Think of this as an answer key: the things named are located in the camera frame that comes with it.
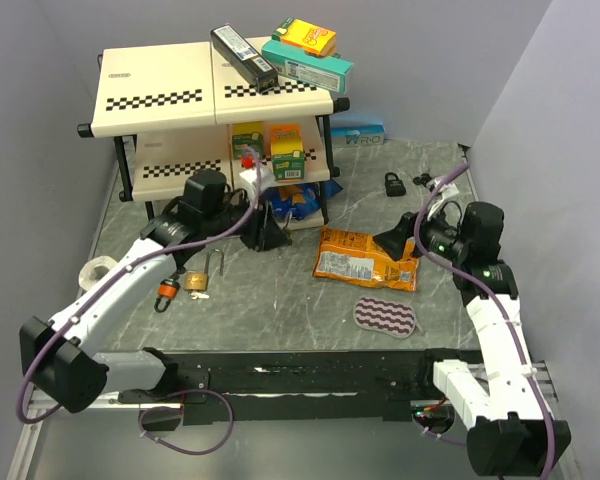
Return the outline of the black Kaijing padlock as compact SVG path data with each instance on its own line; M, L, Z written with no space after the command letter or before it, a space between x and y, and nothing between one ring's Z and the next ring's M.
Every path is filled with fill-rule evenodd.
M384 189L387 197L395 198L406 195L404 182L395 172L387 172L384 175Z

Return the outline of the black key bunch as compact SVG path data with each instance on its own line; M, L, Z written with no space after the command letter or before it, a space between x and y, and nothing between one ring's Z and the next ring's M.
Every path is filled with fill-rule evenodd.
M436 188L436 178L429 172L423 172L412 176L411 180L414 185L424 187L428 191L433 191Z

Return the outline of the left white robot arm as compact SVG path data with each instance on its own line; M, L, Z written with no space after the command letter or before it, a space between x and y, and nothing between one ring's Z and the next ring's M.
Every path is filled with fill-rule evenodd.
M255 251L286 246L290 240L262 194L274 187L266 166L241 173L245 199L232 204L225 176L204 169L189 177L182 195L141 230L123 259L84 295L48 320L32 317L20 329L23 384L35 385L70 413L86 409L100 395L142 390L157 402L178 387L178 364L154 348L103 354L110 331L169 275L206 245L239 236Z

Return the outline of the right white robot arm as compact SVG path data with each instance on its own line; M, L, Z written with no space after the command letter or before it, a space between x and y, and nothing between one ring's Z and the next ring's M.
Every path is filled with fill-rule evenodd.
M526 346L520 296L511 268L500 259L503 211L487 202L466 206L459 225L442 211L407 212L374 242L399 260L409 240L416 256L436 260L453 274L479 340L486 382L466 362L441 358L417 373L418 390L443 394L467 429L470 465L479 476L549 477L571 442L568 423L557 420L541 393Z

